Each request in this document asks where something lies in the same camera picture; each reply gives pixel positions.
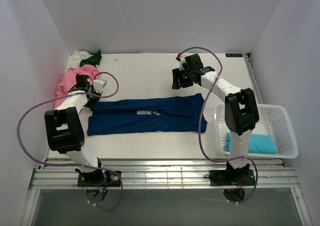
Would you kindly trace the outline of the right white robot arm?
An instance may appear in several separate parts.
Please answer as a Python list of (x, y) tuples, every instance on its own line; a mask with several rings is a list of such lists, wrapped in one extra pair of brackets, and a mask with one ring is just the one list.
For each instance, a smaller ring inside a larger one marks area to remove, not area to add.
[(230, 131), (231, 148), (224, 170), (209, 172), (212, 186), (254, 185), (256, 183), (248, 159), (250, 137), (260, 117), (252, 89), (241, 89), (221, 77), (221, 71), (205, 67), (199, 54), (178, 54), (179, 67), (172, 70), (172, 88), (177, 90), (194, 84), (206, 88), (224, 102), (224, 121)]

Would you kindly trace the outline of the navy blue printed t-shirt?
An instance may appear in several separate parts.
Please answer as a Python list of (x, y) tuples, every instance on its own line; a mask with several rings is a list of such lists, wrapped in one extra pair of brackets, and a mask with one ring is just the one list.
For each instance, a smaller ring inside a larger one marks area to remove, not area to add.
[(199, 124), (204, 99), (200, 93), (153, 99), (99, 102), (88, 119), (87, 135), (144, 132), (206, 132), (207, 121)]

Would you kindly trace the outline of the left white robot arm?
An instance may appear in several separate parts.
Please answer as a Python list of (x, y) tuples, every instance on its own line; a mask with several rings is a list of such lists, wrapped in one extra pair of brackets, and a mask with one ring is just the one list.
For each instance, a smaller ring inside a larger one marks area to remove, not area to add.
[(76, 172), (80, 179), (96, 186), (106, 180), (106, 173), (101, 170), (101, 161), (84, 148), (85, 134), (79, 118), (82, 108), (92, 109), (97, 105), (99, 96), (107, 84), (105, 79), (93, 79), (87, 75), (76, 77), (76, 84), (68, 91), (68, 97), (54, 110), (44, 114), (48, 145), (79, 164)]

